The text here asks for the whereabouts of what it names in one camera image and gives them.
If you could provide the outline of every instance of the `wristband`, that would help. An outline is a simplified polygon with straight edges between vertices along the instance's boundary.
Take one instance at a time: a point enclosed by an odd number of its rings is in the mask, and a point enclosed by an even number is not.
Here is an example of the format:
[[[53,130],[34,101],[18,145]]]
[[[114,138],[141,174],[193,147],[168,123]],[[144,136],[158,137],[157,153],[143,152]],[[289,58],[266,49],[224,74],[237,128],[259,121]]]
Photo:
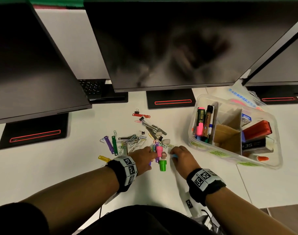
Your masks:
[[[212,194],[226,186],[222,178],[210,169],[198,168],[193,170],[187,176],[186,181],[189,186],[190,196],[203,206],[206,206],[205,200],[208,194]]]
[[[129,156],[116,157],[109,161],[106,166],[115,172],[119,181],[119,190],[117,193],[127,191],[138,173],[134,160]]]

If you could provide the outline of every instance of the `green sticker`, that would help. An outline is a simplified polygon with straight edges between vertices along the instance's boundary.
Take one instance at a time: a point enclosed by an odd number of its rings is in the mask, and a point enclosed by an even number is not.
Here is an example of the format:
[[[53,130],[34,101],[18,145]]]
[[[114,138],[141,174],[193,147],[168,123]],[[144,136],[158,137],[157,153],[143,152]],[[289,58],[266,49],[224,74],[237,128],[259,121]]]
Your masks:
[[[195,145],[195,146],[200,147],[200,148],[203,148],[203,149],[207,148],[206,146],[203,146],[203,145],[198,144],[196,142],[190,142],[190,144]]]
[[[228,154],[223,153],[223,152],[220,152],[220,151],[211,151],[210,153],[211,154],[214,154],[214,155],[217,155],[219,157],[222,157],[222,158],[228,158],[228,157],[230,157]]]
[[[259,167],[260,165],[254,164],[252,162],[237,162],[237,164],[249,166],[249,167]]]

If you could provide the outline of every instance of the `clear plastic box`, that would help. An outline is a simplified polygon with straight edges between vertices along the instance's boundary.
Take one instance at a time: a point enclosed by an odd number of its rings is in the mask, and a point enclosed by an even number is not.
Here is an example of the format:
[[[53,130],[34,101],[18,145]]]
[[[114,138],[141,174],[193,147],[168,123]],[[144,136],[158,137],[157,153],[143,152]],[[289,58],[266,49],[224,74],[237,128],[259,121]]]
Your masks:
[[[208,105],[214,106],[214,115],[213,115],[213,129],[210,136],[210,143],[205,143],[197,140],[193,135],[194,126],[196,124],[197,110],[198,107],[203,107],[207,109]],[[249,115],[252,118],[252,121],[241,127],[241,113]],[[269,134],[268,137],[274,140],[273,152],[272,153],[263,153],[261,156],[266,156],[269,158],[268,161],[256,161],[247,157],[242,156],[241,148],[241,134],[235,134],[233,140],[236,143],[231,151],[223,149],[218,144],[215,143],[217,139],[219,140],[220,133],[216,130],[216,126],[221,124],[228,127],[231,127],[235,130],[241,131],[250,127],[261,120],[266,120],[270,123],[272,129],[272,134]],[[190,121],[190,127],[188,129],[188,139],[189,145],[197,150],[208,152],[210,154],[216,155],[224,160],[233,162],[236,164],[241,164],[245,166],[263,166],[272,169],[279,169],[283,165],[283,158],[280,146],[280,137],[278,132],[278,126],[275,117],[267,112],[260,111],[257,109],[250,108],[248,106],[242,106],[221,98],[217,98],[208,94],[202,94],[196,100],[196,105],[194,108],[194,113]]]

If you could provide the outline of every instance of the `white desk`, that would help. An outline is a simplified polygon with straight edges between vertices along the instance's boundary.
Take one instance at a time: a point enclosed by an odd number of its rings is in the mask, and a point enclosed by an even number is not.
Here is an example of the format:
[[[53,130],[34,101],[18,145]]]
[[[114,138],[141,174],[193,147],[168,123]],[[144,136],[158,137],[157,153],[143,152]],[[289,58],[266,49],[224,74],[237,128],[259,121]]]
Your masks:
[[[283,167],[237,167],[253,205],[266,208],[298,204],[298,105],[268,108],[278,123]]]
[[[196,97],[206,94],[204,88],[193,91]],[[113,158],[114,155],[106,144],[99,142],[101,138],[112,136],[114,130],[118,136],[144,130],[140,123],[134,122],[137,118],[132,113],[136,108],[140,113],[151,115],[150,122],[167,132],[165,138],[169,138],[171,144],[189,148],[201,167],[212,169],[233,192],[249,201],[236,165],[187,145],[193,107],[148,110],[145,92],[131,92],[128,103],[93,105],[90,110],[71,113],[70,132],[66,139],[0,150],[0,205],[19,201],[48,186],[104,165],[98,156]],[[0,137],[4,126],[0,125]],[[148,137],[146,145],[151,143]],[[127,193],[103,206],[102,214],[133,204],[161,205],[186,214],[178,192],[178,185],[185,187],[186,182],[180,178],[177,184],[169,156],[167,159],[166,172],[160,172],[159,165],[153,162],[152,170],[137,178]],[[94,215],[85,226],[98,216]]]

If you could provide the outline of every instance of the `floor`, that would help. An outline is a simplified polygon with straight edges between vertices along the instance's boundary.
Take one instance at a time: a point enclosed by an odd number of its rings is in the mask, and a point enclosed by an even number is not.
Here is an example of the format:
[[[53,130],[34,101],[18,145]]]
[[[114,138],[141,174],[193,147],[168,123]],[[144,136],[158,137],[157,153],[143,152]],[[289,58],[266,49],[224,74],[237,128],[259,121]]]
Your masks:
[[[298,205],[288,205],[281,207],[269,208],[273,218],[288,226],[298,234]]]

